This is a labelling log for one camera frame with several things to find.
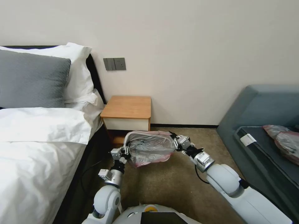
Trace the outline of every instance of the light switch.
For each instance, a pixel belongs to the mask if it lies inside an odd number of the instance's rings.
[[[104,58],[107,71],[126,70],[125,58]]]
[[[107,71],[115,70],[114,58],[104,58],[104,64]]]

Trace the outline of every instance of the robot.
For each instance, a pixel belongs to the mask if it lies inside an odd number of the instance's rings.
[[[292,221],[266,197],[256,191],[228,165],[216,164],[203,148],[197,149],[190,138],[171,132],[176,151],[189,156],[194,163],[195,171],[207,173],[205,183],[209,183],[218,191],[237,212],[245,223],[249,224],[289,224]],[[178,223],[200,224],[199,222],[161,205],[139,205],[122,212],[120,187],[125,172],[125,163],[130,158],[129,148],[111,151],[114,165],[110,170],[101,169],[99,176],[105,180],[94,196],[94,211],[88,215],[83,224],[111,224],[115,211],[120,209],[120,216],[113,224],[147,224],[147,223]]]

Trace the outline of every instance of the beige carpet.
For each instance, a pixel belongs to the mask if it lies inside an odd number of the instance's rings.
[[[225,163],[241,175],[215,129],[152,128],[189,136],[197,148],[204,147],[217,163]],[[109,169],[112,160],[101,167]],[[203,223],[243,223],[229,204],[209,184],[196,176],[188,156],[174,153],[166,162],[133,168],[126,164],[121,188],[124,209],[141,204],[160,204]]]

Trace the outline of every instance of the yellow button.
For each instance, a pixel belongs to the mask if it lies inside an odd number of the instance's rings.
[[[145,212],[157,212],[158,209],[156,207],[154,207],[153,205],[148,205],[145,207],[144,211]]]

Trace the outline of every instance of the trash bag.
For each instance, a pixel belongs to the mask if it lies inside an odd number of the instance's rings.
[[[279,125],[264,125],[263,129],[268,133],[268,135],[275,139],[276,136],[281,133],[281,132],[287,132],[290,131],[288,128],[284,126],[279,126]]]
[[[124,147],[131,154],[131,164],[140,167],[149,163],[167,161],[175,151],[175,145],[169,132],[132,131],[124,139]]]
[[[299,133],[280,132],[275,138],[275,144],[281,154],[289,161],[299,165]]]

